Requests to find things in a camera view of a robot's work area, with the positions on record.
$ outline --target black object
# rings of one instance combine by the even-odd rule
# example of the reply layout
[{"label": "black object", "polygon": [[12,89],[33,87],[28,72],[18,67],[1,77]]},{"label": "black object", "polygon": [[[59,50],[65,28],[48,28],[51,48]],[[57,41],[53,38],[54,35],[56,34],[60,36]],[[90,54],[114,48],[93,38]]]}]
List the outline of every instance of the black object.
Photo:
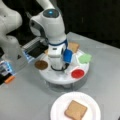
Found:
[{"label": "black object", "polygon": [[33,49],[31,52],[28,54],[37,58],[40,54],[44,53],[44,51],[48,49],[48,46],[43,45],[42,43],[39,43],[38,47]]},{"label": "black object", "polygon": [[4,81],[9,78],[12,74],[8,73],[6,76],[3,76],[2,74],[0,74],[0,85],[4,83]]},{"label": "black object", "polygon": [[65,68],[62,68],[61,70],[56,70],[56,69],[54,69],[52,66],[51,66],[51,68],[52,68],[54,71],[64,71],[64,70],[66,70],[66,69],[68,68],[69,65],[70,65],[69,63],[65,63]]}]

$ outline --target round tray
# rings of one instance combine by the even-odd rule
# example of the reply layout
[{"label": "round tray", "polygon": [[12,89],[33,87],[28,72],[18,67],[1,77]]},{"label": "round tray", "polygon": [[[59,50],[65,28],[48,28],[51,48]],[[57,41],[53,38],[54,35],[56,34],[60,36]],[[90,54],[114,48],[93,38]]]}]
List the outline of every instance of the round tray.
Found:
[{"label": "round tray", "polygon": [[[88,72],[89,70],[89,63],[87,64],[81,64],[78,61],[78,58],[83,55],[84,52],[81,50],[78,50],[77,53],[73,54],[71,64],[65,71],[54,71],[51,68],[48,56],[46,54],[42,55],[40,60],[44,60],[48,63],[48,67],[45,70],[39,70],[41,76],[48,82],[57,84],[57,85],[66,85],[71,84],[74,82],[77,82],[78,80],[81,80]],[[81,78],[73,78],[71,76],[71,71],[74,69],[81,69],[84,71],[84,75]]]}]

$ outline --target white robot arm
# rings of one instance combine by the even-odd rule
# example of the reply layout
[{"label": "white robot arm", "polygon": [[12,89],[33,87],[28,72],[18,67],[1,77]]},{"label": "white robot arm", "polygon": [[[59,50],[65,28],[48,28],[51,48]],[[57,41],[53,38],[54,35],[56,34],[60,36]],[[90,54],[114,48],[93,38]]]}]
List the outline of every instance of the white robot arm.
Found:
[{"label": "white robot arm", "polygon": [[22,53],[18,40],[7,34],[22,25],[20,14],[8,8],[0,0],[0,47],[4,51],[4,60],[11,63],[15,72],[19,71],[27,60]]},{"label": "white robot arm", "polygon": [[63,54],[68,46],[62,16],[49,0],[37,0],[37,2],[44,11],[31,18],[31,31],[36,36],[43,35],[48,39],[48,58],[51,67],[54,70],[62,70],[65,68]]}]

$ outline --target white plate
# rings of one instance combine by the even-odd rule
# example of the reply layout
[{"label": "white plate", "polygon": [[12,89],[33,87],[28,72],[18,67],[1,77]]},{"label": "white plate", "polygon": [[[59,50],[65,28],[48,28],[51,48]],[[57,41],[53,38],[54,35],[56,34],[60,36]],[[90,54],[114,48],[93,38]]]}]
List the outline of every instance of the white plate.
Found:
[{"label": "white plate", "polygon": [[59,97],[52,106],[51,120],[71,120],[64,115],[64,112],[72,100],[88,108],[82,120],[101,120],[101,112],[96,101],[81,92],[70,92]]}]

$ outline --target table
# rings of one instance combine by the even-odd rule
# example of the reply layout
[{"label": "table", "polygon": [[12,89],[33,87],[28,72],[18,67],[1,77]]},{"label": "table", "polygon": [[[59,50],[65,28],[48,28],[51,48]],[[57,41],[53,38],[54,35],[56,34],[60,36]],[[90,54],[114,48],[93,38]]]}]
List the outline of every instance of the table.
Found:
[{"label": "table", "polygon": [[[67,38],[78,42],[82,51],[92,55],[88,79],[77,91],[96,100],[101,120],[118,120],[120,50],[71,32]],[[19,71],[13,82],[0,87],[0,120],[50,120],[51,106],[63,93],[47,87],[34,63],[35,60]]]}]

